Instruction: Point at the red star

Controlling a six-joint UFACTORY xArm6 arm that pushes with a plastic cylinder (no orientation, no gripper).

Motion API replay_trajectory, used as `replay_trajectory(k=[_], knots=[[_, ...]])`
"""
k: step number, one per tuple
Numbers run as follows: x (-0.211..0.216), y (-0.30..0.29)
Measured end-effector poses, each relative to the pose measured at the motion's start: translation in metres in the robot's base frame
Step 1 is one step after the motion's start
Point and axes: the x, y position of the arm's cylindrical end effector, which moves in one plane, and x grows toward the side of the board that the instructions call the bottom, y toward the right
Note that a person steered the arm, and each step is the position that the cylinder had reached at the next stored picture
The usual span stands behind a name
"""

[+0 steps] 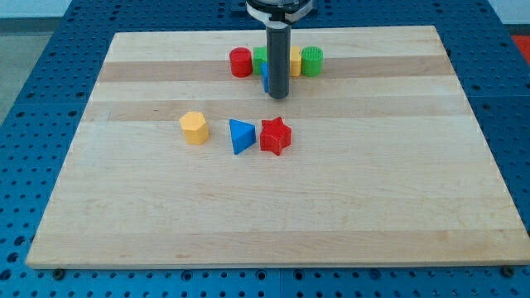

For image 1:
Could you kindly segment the robot arm flange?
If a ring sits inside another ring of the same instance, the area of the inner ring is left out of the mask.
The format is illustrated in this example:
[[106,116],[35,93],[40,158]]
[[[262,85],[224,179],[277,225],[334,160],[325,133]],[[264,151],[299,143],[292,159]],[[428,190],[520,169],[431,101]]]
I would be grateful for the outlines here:
[[314,0],[247,0],[248,14],[264,24],[294,24],[316,7]]

